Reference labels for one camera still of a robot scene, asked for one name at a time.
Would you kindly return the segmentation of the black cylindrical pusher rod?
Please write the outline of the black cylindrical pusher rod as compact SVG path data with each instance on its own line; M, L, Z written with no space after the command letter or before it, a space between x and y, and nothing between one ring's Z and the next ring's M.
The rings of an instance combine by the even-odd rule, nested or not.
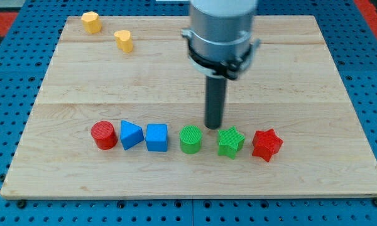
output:
M218 129L222 124L227 80L224 78L205 79L204 124L208 129Z

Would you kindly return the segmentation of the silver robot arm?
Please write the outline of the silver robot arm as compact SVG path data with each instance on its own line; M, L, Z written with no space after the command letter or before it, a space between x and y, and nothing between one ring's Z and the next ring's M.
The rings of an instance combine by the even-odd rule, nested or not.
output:
M205 75L204 125L222 125L228 80L252 64L260 45L252 41L257 0L191 0L190 26L182 30L192 65Z

